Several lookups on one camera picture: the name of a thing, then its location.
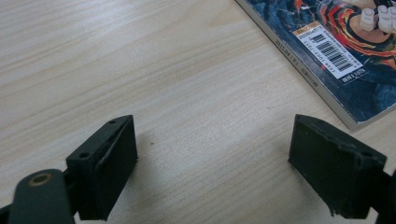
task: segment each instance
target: white barcode label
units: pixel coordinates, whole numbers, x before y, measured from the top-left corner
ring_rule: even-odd
[[[347,51],[319,22],[313,22],[294,32],[311,53],[332,73],[335,78],[343,79],[357,76],[363,65]]]

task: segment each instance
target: wood grain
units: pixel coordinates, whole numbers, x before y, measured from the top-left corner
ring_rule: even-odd
[[[0,2],[0,206],[133,114],[139,162],[108,223],[374,223],[331,217],[289,165],[297,113],[348,132],[233,0]],[[391,113],[352,135],[391,173],[395,131]]]

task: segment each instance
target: comic book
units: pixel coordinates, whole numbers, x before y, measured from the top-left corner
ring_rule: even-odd
[[[236,0],[349,129],[396,103],[396,3]]]

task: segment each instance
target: book spine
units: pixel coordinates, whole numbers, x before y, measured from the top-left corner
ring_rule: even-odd
[[[275,46],[289,60],[289,62],[299,71],[303,78],[314,88],[318,95],[329,105],[335,114],[342,120],[348,129],[353,130],[358,127],[358,123],[350,117],[339,102],[329,93],[326,87],[318,80],[317,76],[295,55],[293,50],[271,29],[271,27],[260,17],[247,0],[235,0],[242,9],[246,11],[251,19],[270,38]]]

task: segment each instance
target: black bracket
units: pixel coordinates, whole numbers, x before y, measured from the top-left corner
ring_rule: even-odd
[[[396,223],[396,173],[383,171],[387,157],[331,124],[297,115],[289,162],[300,172],[332,214]]]
[[[26,176],[0,224],[107,220],[137,162],[133,116],[113,119],[66,158],[67,169]]]

